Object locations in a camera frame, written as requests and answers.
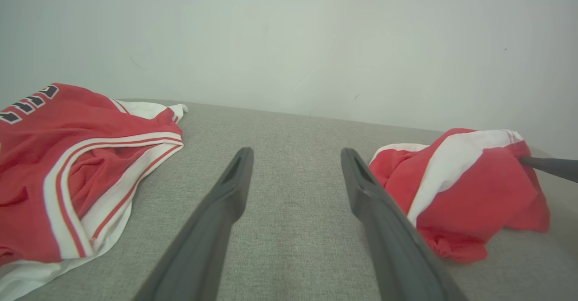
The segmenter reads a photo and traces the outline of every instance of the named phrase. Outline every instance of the white wall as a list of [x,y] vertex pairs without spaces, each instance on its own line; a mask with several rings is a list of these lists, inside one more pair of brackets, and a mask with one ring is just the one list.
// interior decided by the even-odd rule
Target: white wall
[[48,83],[578,157],[578,0],[0,0],[0,105]]

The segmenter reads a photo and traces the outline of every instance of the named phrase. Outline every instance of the red fabric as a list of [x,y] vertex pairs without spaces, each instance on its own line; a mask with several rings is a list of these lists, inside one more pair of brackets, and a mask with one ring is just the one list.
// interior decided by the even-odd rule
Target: red fabric
[[[67,149],[94,138],[182,134],[169,108],[147,120],[121,112],[107,97],[84,88],[54,83],[47,89],[52,91],[31,96],[42,101],[41,106],[21,100],[34,107],[32,112],[12,105],[0,115],[9,120],[6,113],[11,112],[20,118],[13,124],[0,120],[0,266],[19,259],[62,260],[47,215],[45,178]],[[68,178],[77,216],[81,218],[150,147],[101,148],[81,155]]]
[[[417,152],[386,149],[369,169],[408,214],[432,155],[449,136],[469,132],[450,130]],[[550,211],[536,174],[518,161],[529,155],[525,141],[483,149],[450,188],[437,193],[416,227],[436,254],[475,262],[486,258],[485,244],[503,227],[548,231]]]

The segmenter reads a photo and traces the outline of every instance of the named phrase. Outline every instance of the jersey lettering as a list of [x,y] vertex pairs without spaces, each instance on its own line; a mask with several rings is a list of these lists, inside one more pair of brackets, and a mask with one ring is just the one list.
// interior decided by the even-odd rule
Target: jersey lettering
[[[35,95],[37,95],[38,93],[42,93],[47,98],[52,99],[58,93],[58,87],[56,87],[56,85],[51,84],[48,87],[35,93]],[[44,99],[42,99],[40,96],[35,95],[26,97],[25,98],[27,100],[26,102],[20,101],[12,104],[12,106],[16,107],[24,114],[27,115],[32,114],[33,112],[35,112],[35,110],[37,110],[38,107],[41,107],[44,104],[46,104],[46,101]],[[0,120],[4,120],[4,122],[7,122],[8,124],[14,124],[20,122],[22,118],[18,114],[16,114],[16,112],[7,111],[7,112],[0,112]]]
[[20,109],[24,114],[30,114],[31,112],[34,111],[34,108],[29,105],[28,103],[21,103],[21,102],[17,102],[12,104],[14,107]]
[[52,98],[54,98],[54,96],[56,95],[57,92],[58,92],[58,88],[56,87],[56,85],[49,85],[48,87],[40,90],[38,93],[43,93],[48,98],[52,99]]
[[16,114],[16,112],[0,112],[0,120],[4,120],[8,124],[14,124],[20,122],[22,118]]
[[26,97],[26,99],[37,107],[40,107],[43,104],[45,104],[44,100],[42,100],[42,98],[37,96],[28,96]]

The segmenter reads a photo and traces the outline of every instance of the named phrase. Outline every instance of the white trim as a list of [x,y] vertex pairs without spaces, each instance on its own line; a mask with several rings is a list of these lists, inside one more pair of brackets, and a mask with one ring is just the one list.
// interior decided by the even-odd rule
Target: white trim
[[409,222],[415,227],[417,217],[432,203],[435,196],[452,187],[481,157],[484,149],[506,147],[523,140],[522,136],[511,130],[480,130],[446,137],[428,161],[420,187],[407,213]]
[[[50,172],[45,178],[44,181],[44,201],[46,207],[46,214],[50,220],[50,226],[52,228],[52,233],[58,243],[58,247],[60,248],[60,256],[62,259],[67,258],[78,258],[79,252],[76,249],[76,244],[74,242],[74,237],[72,233],[68,230],[66,225],[66,221],[62,216],[62,212],[66,212],[70,222],[72,223],[72,227],[76,231],[76,235],[78,235],[81,245],[84,249],[86,256],[93,255],[93,248],[89,242],[89,237],[84,232],[84,228],[82,227],[76,212],[74,211],[74,207],[72,205],[72,201],[70,200],[70,193],[68,191],[68,174],[70,172],[70,167],[80,157],[81,154],[85,153],[86,151],[97,149],[97,148],[105,148],[105,147],[142,147],[147,145],[153,144],[160,144],[160,143],[171,143],[182,145],[182,142],[176,142],[173,140],[163,139],[160,140],[161,137],[170,137],[176,140],[182,140],[181,136],[172,133],[172,132],[156,132],[156,133],[146,133],[134,136],[126,136],[126,137],[117,137],[117,138],[95,138],[95,139],[88,139],[85,141],[81,141],[72,147],[68,148],[56,161]],[[148,139],[159,139],[153,141],[146,141],[146,142],[139,142],[139,143],[130,143],[130,144],[122,144],[126,142],[132,141],[142,141]],[[100,143],[97,145],[92,145],[90,147],[85,147],[89,144]],[[74,151],[79,148],[83,148],[74,155]],[[58,204],[58,196],[56,190],[56,177],[58,176],[58,172],[62,171],[62,177],[60,181],[61,191],[62,191],[62,200],[64,201],[64,210],[60,210],[60,206]]]
[[112,102],[116,108],[118,109],[118,111],[122,112],[122,114],[126,114],[126,111],[124,110],[124,108],[121,107],[121,105],[118,103],[118,101],[114,100],[114,99],[110,99],[110,102]]
[[176,123],[184,116],[186,112],[188,112],[188,108],[184,104],[176,104],[174,106],[165,106],[162,104],[157,103],[148,103],[148,102],[124,102],[122,100],[115,100],[120,106],[124,107],[126,111],[128,111],[131,115],[139,116],[142,118],[146,118],[148,120],[152,120],[156,116],[158,116],[161,112],[165,111],[167,108],[173,111],[175,114]]
[[[98,227],[103,223],[103,221],[105,221],[105,219],[114,210],[114,208],[116,208],[122,202],[122,200],[126,197],[126,194],[128,194],[132,186],[134,186],[137,181],[140,181],[143,177],[146,177],[161,163],[163,163],[167,157],[180,150],[179,148],[175,149],[166,157],[157,161],[149,170],[147,170],[146,173],[143,173],[145,169],[151,165],[151,163],[175,147],[175,145],[176,144],[163,143],[148,149],[141,157],[139,157],[139,159],[134,161],[134,163],[132,163],[132,165],[130,165],[126,171],[124,171],[118,181],[110,186],[110,188],[91,206],[89,211],[80,221],[88,237],[93,237]],[[126,200],[125,205],[117,211],[114,217],[110,219],[109,223],[114,223],[116,221],[116,218],[122,214],[126,204],[128,204],[131,200],[132,198]],[[99,237],[97,237],[97,239],[92,243],[93,248],[99,248],[99,245],[102,242],[100,238],[105,236],[107,227],[109,226],[110,225],[107,224],[105,228],[101,230]]]
[[59,263],[41,263],[17,260],[0,268],[0,300],[14,301],[47,284],[56,277],[107,253],[120,238],[131,215],[132,202],[128,204],[114,226],[110,228],[103,245],[92,257],[66,259]]
[[423,144],[417,144],[417,143],[396,143],[396,144],[389,144],[386,145],[384,147],[380,147],[377,151],[375,151],[375,153],[373,154],[373,157],[371,158],[371,161],[369,163],[372,163],[373,160],[375,160],[376,157],[378,157],[378,154],[381,151],[386,151],[386,150],[396,150],[396,151],[408,151],[408,152],[417,152],[417,151],[421,151],[425,148],[429,147],[429,145],[423,145]]

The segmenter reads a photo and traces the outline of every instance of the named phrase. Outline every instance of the white fabric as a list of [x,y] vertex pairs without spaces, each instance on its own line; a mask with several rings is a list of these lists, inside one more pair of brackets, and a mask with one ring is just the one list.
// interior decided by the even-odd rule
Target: white fabric
[[[122,112],[129,112],[132,115],[141,116],[143,118],[152,119],[157,116],[157,114],[163,112],[167,107],[161,104],[153,104],[153,103],[146,103],[146,102],[119,102],[117,100],[111,101],[118,107],[118,109]],[[184,113],[187,112],[187,108],[183,104],[178,104],[175,106],[169,107],[174,113],[175,116],[173,120],[178,122],[181,120]],[[150,133],[144,134],[144,139],[154,139],[157,137],[175,137],[175,139],[180,140],[181,137],[175,133]],[[134,137],[124,137],[119,139],[93,139],[97,140],[98,143],[102,143],[101,145],[94,145],[91,148],[101,148],[106,147],[111,142],[118,143],[118,142],[128,142],[128,141],[135,141]],[[113,187],[111,187],[99,200],[97,200],[91,209],[87,212],[87,214],[83,217],[82,220],[79,220],[74,213],[73,217],[70,217],[71,220],[76,219],[75,229],[79,233],[79,237],[83,241],[83,245],[87,242],[87,237],[92,237],[94,231],[97,229],[97,222],[102,223],[103,217],[107,217],[110,214],[110,210],[118,205],[118,203],[122,200],[119,198],[121,196],[126,196],[132,186],[135,187],[137,184],[142,180],[142,178],[146,177],[149,173],[151,173],[154,169],[156,169],[161,163],[163,163],[168,157],[176,153],[182,148],[182,143],[176,144],[175,141],[171,140],[160,140],[155,141],[155,144],[158,144],[156,147],[153,147],[147,150],[135,163],[133,163],[127,171],[122,175],[122,177],[118,180]],[[122,146],[143,146],[143,145],[151,145],[151,142],[147,144],[142,143],[133,143],[133,144],[124,144]],[[70,153],[75,151],[78,147],[74,147],[74,149],[70,149]],[[70,161],[70,165],[76,160],[76,158]],[[52,187],[50,192],[53,192],[54,187],[56,186],[56,176],[54,176],[54,183],[49,184],[48,187]],[[68,193],[68,172],[63,173],[62,176],[63,183],[65,185],[62,186],[62,192],[64,194]],[[52,263],[52,264],[44,264],[41,262],[34,262],[29,260],[18,260],[16,262],[12,262],[10,264],[6,264],[0,268],[0,301],[14,301],[15,299],[26,295],[27,293],[45,285],[46,283],[50,282],[54,278],[68,272],[71,269],[74,269],[82,264],[85,264],[103,254],[108,252],[110,248],[116,244],[118,239],[120,238],[122,231],[124,231],[124,227],[128,222],[128,218],[131,214],[131,207],[132,207],[132,196],[134,196],[134,190],[132,191],[130,198],[124,202],[120,209],[118,209],[117,213],[108,221],[107,225],[101,230],[101,233],[97,236],[96,239],[89,242],[87,246],[85,246],[85,251],[87,252],[87,257],[85,258],[72,258],[72,259],[65,259],[59,263]],[[56,196],[50,196],[50,199],[46,200],[47,211],[50,208],[49,204],[50,201],[56,202]],[[59,227],[55,230],[55,227],[52,227],[52,231],[55,235],[60,237],[64,237],[66,235],[70,235],[66,225],[64,227]]]

